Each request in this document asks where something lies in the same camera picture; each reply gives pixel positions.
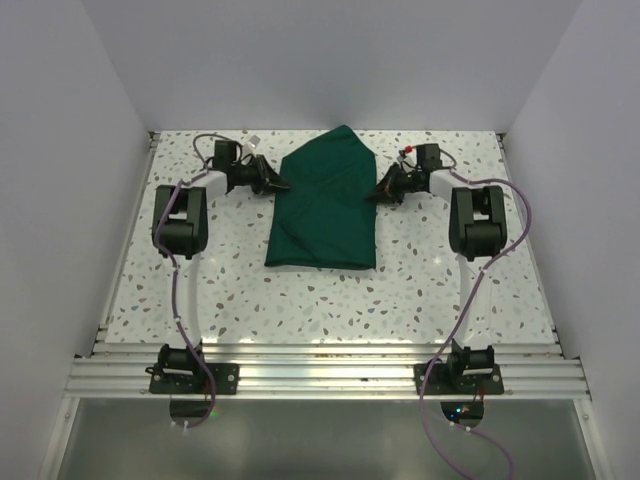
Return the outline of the dark green surgical cloth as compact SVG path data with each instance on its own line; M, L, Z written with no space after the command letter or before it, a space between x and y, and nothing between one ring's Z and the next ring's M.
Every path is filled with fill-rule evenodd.
M348 126L323 133L283 157L267 267L342 270L376 267L375 154Z

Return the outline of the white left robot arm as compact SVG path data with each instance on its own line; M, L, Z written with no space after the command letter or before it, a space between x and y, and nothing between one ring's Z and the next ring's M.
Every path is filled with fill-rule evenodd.
M193 147L202 163L195 173L155 190L151 240L167 272L169 307L165 342L147 369L153 394L202 393L216 381L214 368L205 363L198 319L198 273L209 241L209 201L236 187L248 187L258 196L290 189L256 152L259 137L243 143L219 134L210 137L211 157Z

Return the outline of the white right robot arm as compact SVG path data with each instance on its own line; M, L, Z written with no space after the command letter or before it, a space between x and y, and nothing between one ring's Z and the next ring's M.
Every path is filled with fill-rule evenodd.
M382 180L367 195L376 204L400 204L410 193L427 192L449 207L448 240L460 274L460 318L450 338L445 360L436 357L418 374L429 394L472 393L498 383L492 340L492 262L508 240L504 193L491 183L463 178L445 167L446 153L437 144L407 146L398 153Z

